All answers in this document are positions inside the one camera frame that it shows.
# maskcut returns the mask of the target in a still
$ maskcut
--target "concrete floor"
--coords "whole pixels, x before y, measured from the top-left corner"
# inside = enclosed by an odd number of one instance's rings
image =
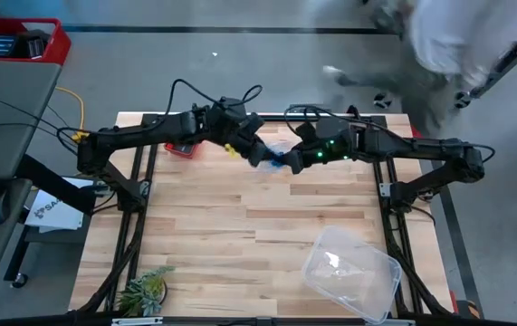
[[[368,11],[350,0],[142,0],[138,5],[109,0],[99,13],[97,3],[0,1],[0,13],[58,17],[65,24],[372,26]],[[240,97],[261,83],[263,94],[248,105],[249,110],[282,111],[293,103],[328,103],[341,95],[344,105],[352,103],[373,112],[377,111],[371,103],[377,90],[339,90],[321,77],[321,66],[332,64],[355,72],[363,66],[393,62],[399,51],[397,38],[378,35],[71,33],[70,37],[72,49],[59,84],[84,98],[87,129],[110,126],[120,110],[163,110],[169,85],[176,78],[216,97]],[[204,103],[180,88],[174,110],[187,110],[193,101]],[[74,99],[56,92],[51,105],[70,125],[78,124]],[[397,105],[389,109],[399,110]],[[44,117],[60,124],[49,111]],[[483,98],[458,112],[441,136],[497,149],[496,158],[486,164],[484,180],[452,185],[451,191],[485,317],[517,321],[517,67]],[[74,157],[42,133],[35,134],[29,154],[60,174],[75,172]],[[432,208],[450,288],[463,298],[438,200]],[[0,318],[67,309],[81,248],[38,244],[30,248],[23,272],[31,280],[23,289],[10,289],[1,281],[7,257],[1,263]]]

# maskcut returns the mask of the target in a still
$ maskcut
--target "red basket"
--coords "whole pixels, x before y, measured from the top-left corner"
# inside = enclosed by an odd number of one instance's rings
[[[71,39],[62,29],[61,21],[53,18],[0,18],[0,34],[18,34],[26,32],[26,23],[53,24],[55,27],[51,38],[44,49],[43,56],[36,59],[23,58],[0,58],[2,61],[10,62],[52,62],[65,64],[67,53],[71,48]]]

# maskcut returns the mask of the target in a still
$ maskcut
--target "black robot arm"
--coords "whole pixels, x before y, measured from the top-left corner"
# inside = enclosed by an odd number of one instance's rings
[[[139,126],[114,127],[92,132],[78,146],[77,169],[101,178],[118,195],[118,209],[137,212],[144,203],[143,185],[126,179],[109,161],[118,149],[129,149],[159,143],[196,144],[203,140],[220,146],[229,144],[256,167],[261,160],[275,159],[255,134],[263,125],[252,113],[246,115],[244,105],[223,98],[211,108],[197,107],[169,115],[154,115]]]
[[[419,196],[433,196],[452,182],[473,183],[483,178],[482,154],[472,144],[459,139],[402,138],[394,132],[368,124],[351,124],[335,135],[319,138],[309,123],[297,128],[302,142],[284,154],[284,162],[297,174],[313,164],[352,159],[382,162],[387,158],[441,160],[445,164],[410,182],[383,185],[390,206],[408,212]]]
[[[317,136],[309,122],[297,128],[302,142],[284,154],[272,153],[256,135],[263,120],[255,113],[246,114],[238,100],[223,98],[212,107],[197,107],[170,115],[152,115],[139,126],[101,129],[83,138],[78,149],[77,169],[99,177],[118,193],[119,209],[139,211],[144,203],[144,187],[128,180],[109,162],[118,149],[158,143],[196,144],[207,140],[219,146],[229,145],[251,166],[263,160],[275,160],[291,167],[293,174],[313,164],[351,159],[380,162],[387,158],[442,160],[445,164],[410,182],[384,185],[384,196],[393,208],[408,210],[419,196],[435,195],[451,182],[475,182],[483,177],[481,153],[459,139],[401,138],[392,131],[372,124],[343,124],[328,137]]]

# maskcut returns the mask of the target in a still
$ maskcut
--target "white paper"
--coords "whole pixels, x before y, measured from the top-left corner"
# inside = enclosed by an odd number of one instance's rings
[[[93,184],[93,180],[73,177],[64,177],[63,179],[76,187],[85,187]],[[24,223],[30,226],[42,226],[43,229],[39,229],[41,233],[56,229],[76,230],[83,224],[83,213],[39,190],[31,206],[29,216]]]

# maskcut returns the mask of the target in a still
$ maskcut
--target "small plant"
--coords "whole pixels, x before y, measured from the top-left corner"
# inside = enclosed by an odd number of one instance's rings
[[[162,275],[175,269],[172,266],[159,267],[129,281],[125,290],[120,292],[120,311],[127,317],[147,317],[158,313],[168,295]]]

